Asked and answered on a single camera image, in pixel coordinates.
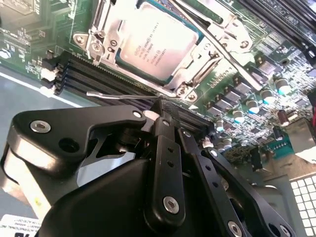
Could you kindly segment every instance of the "sticker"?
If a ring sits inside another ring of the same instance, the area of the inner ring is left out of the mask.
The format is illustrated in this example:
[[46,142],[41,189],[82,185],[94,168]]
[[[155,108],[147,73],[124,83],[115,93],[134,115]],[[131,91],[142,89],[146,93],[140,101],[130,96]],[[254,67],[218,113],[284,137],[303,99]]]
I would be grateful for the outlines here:
[[38,219],[4,215],[0,221],[0,236],[34,237],[40,225],[41,221]]

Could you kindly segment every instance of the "black dimm slot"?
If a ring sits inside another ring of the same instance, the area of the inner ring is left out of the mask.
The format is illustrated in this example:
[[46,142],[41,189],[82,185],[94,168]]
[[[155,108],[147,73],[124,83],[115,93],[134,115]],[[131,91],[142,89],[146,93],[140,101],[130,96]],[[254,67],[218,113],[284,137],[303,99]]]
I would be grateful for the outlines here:
[[296,9],[302,16],[305,16],[309,21],[316,22],[316,12],[308,7],[302,0],[288,0],[293,8]]
[[310,29],[316,33],[316,21],[308,17],[305,13],[300,11],[299,8],[296,8],[294,5],[289,3],[288,0],[278,0],[278,2],[293,16],[295,16],[300,23],[302,23],[306,28]]
[[302,51],[308,62],[316,68],[316,47],[283,22],[273,11],[258,0],[238,0],[238,2],[267,24],[271,29]]

